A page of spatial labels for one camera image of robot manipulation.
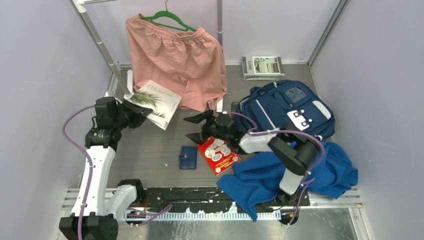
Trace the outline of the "red cartoon book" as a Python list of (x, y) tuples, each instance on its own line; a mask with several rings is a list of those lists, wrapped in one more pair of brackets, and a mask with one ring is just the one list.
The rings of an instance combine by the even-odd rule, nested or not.
[(216, 176), (241, 161), (240, 156), (231, 151), (227, 142), (221, 139), (210, 137), (205, 143), (198, 144), (197, 148)]

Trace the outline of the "white palm leaf book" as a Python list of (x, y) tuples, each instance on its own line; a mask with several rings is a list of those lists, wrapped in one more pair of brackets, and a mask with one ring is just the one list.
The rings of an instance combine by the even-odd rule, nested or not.
[(126, 100), (143, 108), (152, 110), (147, 118), (155, 125), (166, 130), (182, 97), (167, 88), (149, 80)]

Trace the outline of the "navy blue backpack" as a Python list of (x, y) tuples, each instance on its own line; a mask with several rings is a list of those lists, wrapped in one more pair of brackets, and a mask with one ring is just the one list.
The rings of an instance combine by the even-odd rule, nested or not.
[(242, 131), (255, 127), (263, 132), (290, 123), (320, 141), (335, 133), (333, 112), (310, 87), (297, 80), (279, 80), (253, 87), (235, 111), (233, 119)]

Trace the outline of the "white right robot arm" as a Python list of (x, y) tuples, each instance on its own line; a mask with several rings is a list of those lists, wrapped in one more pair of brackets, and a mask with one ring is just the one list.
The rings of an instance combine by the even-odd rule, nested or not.
[(257, 126), (250, 130), (240, 130), (235, 122), (235, 112), (215, 113), (209, 109), (197, 115), (188, 116), (184, 121), (202, 123), (200, 132), (188, 133), (186, 137), (201, 145), (214, 137), (223, 140), (229, 149), (241, 155), (272, 152), (285, 166), (279, 181), (277, 198), (283, 205), (291, 205), (300, 197), (300, 188), (306, 175), (312, 170), (316, 156), (325, 150), (314, 136), (299, 131), (294, 125), (286, 123), (280, 128), (257, 132)]

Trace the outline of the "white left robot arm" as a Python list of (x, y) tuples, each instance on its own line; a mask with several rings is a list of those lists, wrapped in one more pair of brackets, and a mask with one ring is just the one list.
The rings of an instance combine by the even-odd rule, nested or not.
[(59, 221), (59, 230), (67, 240), (115, 240), (128, 208), (146, 200), (139, 179), (121, 180), (110, 199), (106, 199), (110, 168), (124, 129), (136, 129), (153, 112), (128, 100), (113, 96), (99, 98), (93, 108), (92, 127), (84, 146), (78, 145), (62, 127), (64, 137), (85, 156), (80, 189), (69, 216)]

